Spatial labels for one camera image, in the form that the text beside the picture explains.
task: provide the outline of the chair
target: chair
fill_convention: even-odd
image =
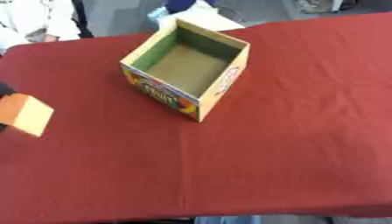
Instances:
[[[88,29],[88,19],[86,17],[86,10],[82,0],[72,0],[73,7],[75,8],[77,19],[73,21],[76,23],[80,30],[79,36],[82,39],[91,39],[94,37],[93,33]]]

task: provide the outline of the sleeve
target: sleeve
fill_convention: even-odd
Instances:
[[[12,46],[28,44],[29,41],[11,28],[0,25],[0,54],[5,54]]]
[[[71,0],[54,0],[48,21],[47,33],[56,37],[66,37],[80,33],[72,20],[74,6]]]

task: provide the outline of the box wall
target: box wall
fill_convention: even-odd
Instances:
[[[246,46],[237,58],[222,73],[219,79],[200,97],[200,116],[201,122],[211,111],[214,105],[221,97],[230,89],[231,85],[238,79],[242,71],[245,69],[250,46]]]
[[[170,85],[162,81],[152,79],[147,75],[142,75],[140,71],[123,66],[122,70],[131,85],[138,87],[147,95],[166,104],[195,120],[200,118],[200,103],[198,99],[179,92]]]

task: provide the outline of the white object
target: white object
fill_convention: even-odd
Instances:
[[[0,0],[0,54],[42,29],[59,40],[78,39],[73,14],[71,0]]]
[[[245,26],[219,15],[218,9],[202,0],[196,1],[188,10],[172,15],[169,15],[165,7],[158,8],[149,14],[149,18],[153,22],[158,23],[159,27],[166,25],[166,23],[170,23],[170,21],[175,18],[180,18],[188,23],[216,32],[245,28]]]
[[[339,11],[344,0],[333,0],[332,11]]]

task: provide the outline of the dark object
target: dark object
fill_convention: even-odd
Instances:
[[[340,6],[341,11],[346,11],[353,8],[360,0],[345,0]]]
[[[205,0],[207,3],[211,4],[212,6],[215,5],[215,0]],[[166,4],[167,10],[173,14],[180,11],[185,11],[191,7],[196,0],[168,0]]]
[[[5,95],[12,95],[14,93],[15,91],[11,87],[8,87],[5,83],[0,81],[0,99]],[[0,132],[5,130],[6,127],[6,125],[0,123]]]
[[[86,17],[86,10],[84,8],[84,3],[82,0],[72,0],[73,7],[76,10],[76,14],[78,16],[75,21],[76,25],[80,30],[79,36],[82,39],[91,39],[94,37],[93,33],[88,29],[88,19]]]

